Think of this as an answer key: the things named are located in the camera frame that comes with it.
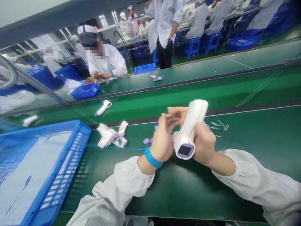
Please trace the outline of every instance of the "white wall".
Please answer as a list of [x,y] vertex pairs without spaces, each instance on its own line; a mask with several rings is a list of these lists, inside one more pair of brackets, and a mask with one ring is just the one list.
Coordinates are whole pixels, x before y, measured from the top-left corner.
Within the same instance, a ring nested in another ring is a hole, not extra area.
[[72,0],[1,0],[0,28],[68,1]]

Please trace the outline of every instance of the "white cloth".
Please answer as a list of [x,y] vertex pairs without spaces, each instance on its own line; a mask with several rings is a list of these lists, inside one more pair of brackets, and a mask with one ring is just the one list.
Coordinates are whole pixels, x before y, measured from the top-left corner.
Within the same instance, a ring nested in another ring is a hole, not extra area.
[[122,226],[125,208],[134,196],[145,195],[155,176],[143,174],[137,160],[138,156],[134,156],[117,163],[114,174],[94,186],[93,196],[81,199],[67,226]]
[[76,43],[75,48],[77,49],[79,55],[82,57],[84,62],[88,64],[87,56],[86,56],[86,50],[84,50],[84,47],[82,46],[81,43]]
[[249,24],[247,30],[266,29],[282,3],[283,0],[266,0],[262,5],[262,9]]
[[[220,151],[236,166],[231,176],[213,174],[240,197],[262,205],[271,226],[292,225],[301,208],[301,184],[292,178],[265,169],[251,154],[235,149]],[[143,174],[138,156],[116,164],[114,174],[98,182],[93,196],[84,196],[67,226],[123,225],[125,208],[133,196],[142,197],[153,182]]]
[[120,52],[114,46],[111,46],[109,44],[105,44],[104,46],[104,59],[94,56],[90,51],[87,52],[90,74],[92,73],[92,71],[99,71],[104,73],[112,71],[114,77],[108,79],[99,79],[100,82],[108,82],[115,78],[125,77],[128,71],[126,69],[125,60]]
[[[151,0],[149,7],[145,8],[145,13],[150,18],[155,19],[156,29],[154,31],[155,39],[159,37],[162,47],[165,49],[168,43],[173,23],[181,23],[183,18],[183,7],[185,0]],[[176,34],[173,35],[172,41],[175,42]]]
[[187,39],[193,39],[203,35],[207,16],[209,16],[209,9],[205,3],[194,10],[188,22],[191,27],[186,34]]
[[145,32],[145,29],[147,28],[147,26],[149,25],[150,23],[149,22],[145,22],[145,26],[143,26],[143,23],[140,24],[140,27],[139,27],[139,35],[142,36]]
[[155,19],[152,19],[147,27],[145,27],[145,31],[143,36],[148,35],[148,43],[150,47],[150,53],[153,53],[154,49],[156,48],[157,39],[156,35],[154,34],[156,30]]
[[216,4],[215,7],[217,7],[217,9],[215,9],[214,7],[212,13],[213,15],[215,14],[214,19],[212,21],[212,16],[210,17],[210,21],[212,21],[212,23],[210,24],[209,28],[205,30],[205,34],[211,35],[221,31],[221,29],[223,28],[224,20],[232,9],[232,5],[233,0],[222,0],[220,4]]
[[129,23],[129,26],[131,28],[131,31],[132,31],[132,35],[134,37],[137,37],[139,36],[139,24],[138,24],[138,21],[133,21],[133,22],[130,22]]
[[271,226],[293,225],[300,216],[301,183],[287,175],[264,168],[257,159],[242,150],[220,151],[235,163],[231,176],[213,174],[245,200],[259,204],[263,216]]

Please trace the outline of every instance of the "infrared thermometer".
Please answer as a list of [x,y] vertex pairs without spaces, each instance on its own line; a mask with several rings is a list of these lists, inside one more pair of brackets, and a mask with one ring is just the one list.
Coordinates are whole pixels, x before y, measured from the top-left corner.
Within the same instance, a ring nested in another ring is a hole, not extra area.
[[177,157],[188,160],[195,152],[194,126],[197,122],[204,121],[208,109],[208,102],[205,100],[194,100],[189,103],[185,121],[179,132],[173,134],[173,147]]

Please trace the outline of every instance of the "blue stool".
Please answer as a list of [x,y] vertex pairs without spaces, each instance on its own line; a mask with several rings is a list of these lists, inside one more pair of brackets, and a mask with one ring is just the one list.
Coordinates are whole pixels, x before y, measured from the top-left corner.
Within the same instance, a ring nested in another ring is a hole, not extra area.
[[214,51],[216,52],[221,34],[222,33],[219,32],[219,33],[214,33],[214,34],[205,36],[205,40],[204,40],[202,49],[205,50],[206,54],[208,54],[211,49],[214,49]]
[[190,58],[191,55],[197,54],[200,48],[201,38],[188,39],[185,49],[185,54],[187,54],[187,58]]
[[157,49],[154,49],[153,51],[153,63],[156,65],[156,63],[159,62],[157,57]]

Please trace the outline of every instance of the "white sleeve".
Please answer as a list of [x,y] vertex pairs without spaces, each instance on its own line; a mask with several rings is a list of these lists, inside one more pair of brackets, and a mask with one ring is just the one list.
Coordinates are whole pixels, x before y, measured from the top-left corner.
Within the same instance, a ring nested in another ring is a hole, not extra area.
[[155,10],[154,9],[155,9],[154,0],[151,0],[148,8],[146,9],[144,7],[145,14],[148,15],[150,18],[155,18],[155,13],[154,13]]
[[137,160],[138,156],[134,156],[117,163],[114,174],[94,186],[93,196],[86,195],[81,199],[67,226],[122,226],[125,208],[133,196],[145,195],[155,176],[143,174]]
[[114,47],[109,47],[110,56],[112,57],[114,63],[116,64],[116,69],[112,70],[115,78],[125,77],[128,74],[126,69],[125,59],[120,54],[120,52]]
[[185,6],[185,0],[174,0],[175,11],[173,15],[173,22],[180,24],[183,19],[183,8]]
[[227,149],[220,153],[235,163],[235,173],[231,176],[213,174],[225,185],[245,200],[262,206],[263,216],[270,225],[290,222],[301,209],[301,183],[291,177],[264,168],[248,152]]

